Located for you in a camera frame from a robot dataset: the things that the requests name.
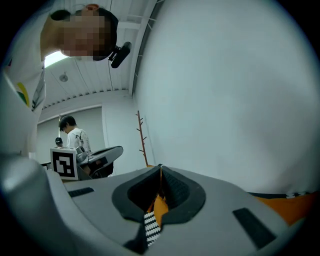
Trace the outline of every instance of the white shirt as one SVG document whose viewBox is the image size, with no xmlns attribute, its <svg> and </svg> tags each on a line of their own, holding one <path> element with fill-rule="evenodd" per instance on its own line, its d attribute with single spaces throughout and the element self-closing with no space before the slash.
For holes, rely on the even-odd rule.
<svg viewBox="0 0 320 256">
<path fill-rule="evenodd" d="M 4 71 L 20 98 L 38 122 L 46 98 L 45 68 L 41 60 L 40 36 L 52 8 L 51 4 L 37 11 L 12 40 L 5 58 Z M 37 123 L 21 149 L 23 156 L 36 152 Z"/>
<path fill-rule="evenodd" d="M 88 155 L 92 153 L 87 133 L 80 128 L 74 128 L 68 133 L 66 147 L 77 148 L 80 146 L 84 148 Z"/>
</svg>

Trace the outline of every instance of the ceiling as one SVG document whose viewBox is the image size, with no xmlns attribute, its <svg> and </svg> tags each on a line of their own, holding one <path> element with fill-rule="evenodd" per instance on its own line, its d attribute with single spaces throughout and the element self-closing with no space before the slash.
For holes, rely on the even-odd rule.
<svg viewBox="0 0 320 256">
<path fill-rule="evenodd" d="M 56 0 L 53 11 L 66 9 L 73 13 L 89 3 L 88 0 Z M 131 52 L 118 68 L 112 68 L 107 59 L 86 62 L 74 58 L 65 58 L 46 67 L 43 109 L 85 95 L 123 90 L 132 94 L 139 51 L 157 0 L 95 0 L 94 3 L 119 19 L 117 46 L 129 41 Z M 59 79 L 63 74 L 68 76 L 66 82 Z"/>
</svg>

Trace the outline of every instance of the black hair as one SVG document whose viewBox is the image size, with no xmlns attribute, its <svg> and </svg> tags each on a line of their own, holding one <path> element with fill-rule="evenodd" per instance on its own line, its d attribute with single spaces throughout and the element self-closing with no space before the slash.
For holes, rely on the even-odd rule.
<svg viewBox="0 0 320 256">
<path fill-rule="evenodd" d="M 81 15 L 82 10 L 77 10 L 73 15 Z M 111 44 L 111 50 L 110 49 L 103 49 L 98 50 L 93 53 L 93 60 L 95 61 L 101 61 L 105 58 L 107 58 L 113 49 L 115 48 L 117 44 L 117 28 L 118 28 L 118 22 L 119 20 L 114 16 L 110 11 L 99 7 L 97 10 L 97 13 L 99 16 L 104 17 L 105 22 L 110 22 L 110 44 Z M 72 14 L 67 10 L 57 10 L 54 13 L 51 14 L 51 19 L 54 21 L 68 21 Z M 109 45 L 108 36 L 105 37 L 105 46 Z"/>
<path fill-rule="evenodd" d="M 67 124 L 69 124 L 70 126 L 77 125 L 76 120 L 71 115 L 65 115 L 59 122 L 59 129 L 61 132 L 64 130 L 64 128 L 67 127 Z"/>
</svg>

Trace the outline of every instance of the white wall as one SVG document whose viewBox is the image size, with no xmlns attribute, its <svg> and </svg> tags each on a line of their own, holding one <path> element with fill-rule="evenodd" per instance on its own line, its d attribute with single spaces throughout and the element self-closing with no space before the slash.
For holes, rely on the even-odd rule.
<svg viewBox="0 0 320 256">
<path fill-rule="evenodd" d="M 102 104 L 105 146 L 122 146 L 123 154 L 114 162 L 116 175 L 146 167 L 142 152 L 137 108 L 131 96 L 115 97 Z"/>
<path fill-rule="evenodd" d="M 71 113 L 70 115 L 74 117 L 77 126 L 86 131 L 92 152 L 105 148 L 101 107 Z M 37 127 L 36 160 L 39 163 L 50 161 L 50 148 L 56 146 L 55 140 L 58 137 L 58 123 L 59 119 L 55 118 L 41 123 Z M 67 135 L 60 132 L 60 137 L 63 145 L 66 145 Z"/>
<path fill-rule="evenodd" d="M 254 0 L 167 0 L 134 97 L 156 164 L 288 193 L 319 187 L 319 77 L 280 9 Z"/>
</svg>

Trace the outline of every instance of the orange fabric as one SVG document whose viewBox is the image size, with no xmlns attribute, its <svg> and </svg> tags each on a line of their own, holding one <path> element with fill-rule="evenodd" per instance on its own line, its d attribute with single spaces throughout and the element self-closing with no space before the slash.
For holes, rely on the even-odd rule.
<svg viewBox="0 0 320 256">
<path fill-rule="evenodd" d="M 310 212 L 318 193 L 306 194 L 294 198 L 266 199 L 255 196 L 262 203 L 276 211 L 289 226 L 306 217 Z"/>
<path fill-rule="evenodd" d="M 154 217 L 158 226 L 161 228 L 162 215 L 169 212 L 168 205 L 166 204 L 166 198 L 162 199 L 161 196 L 157 196 L 154 202 Z"/>
</svg>

